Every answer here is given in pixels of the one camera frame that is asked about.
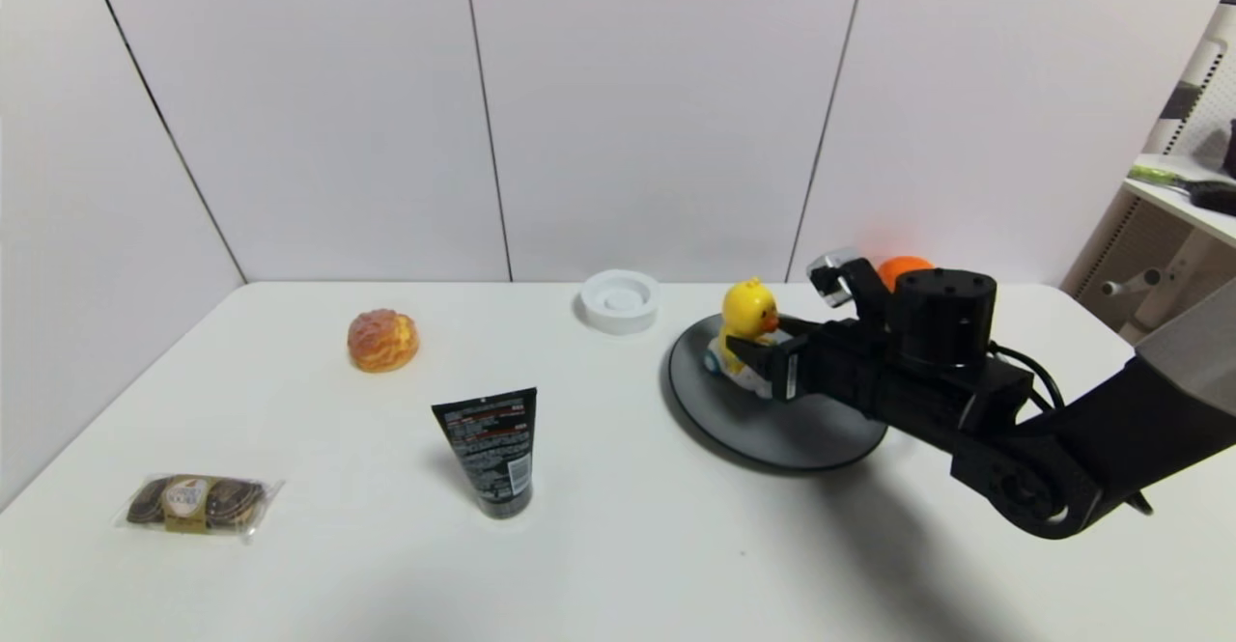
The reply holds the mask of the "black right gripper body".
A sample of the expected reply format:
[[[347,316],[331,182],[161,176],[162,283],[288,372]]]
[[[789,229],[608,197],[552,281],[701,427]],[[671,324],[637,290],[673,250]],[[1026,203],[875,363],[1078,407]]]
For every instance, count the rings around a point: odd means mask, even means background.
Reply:
[[[790,338],[782,344],[781,386],[789,400],[822,395],[859,412],[873,412],[878,381],[887,357],[886,322],[833,320],[821,338]]]

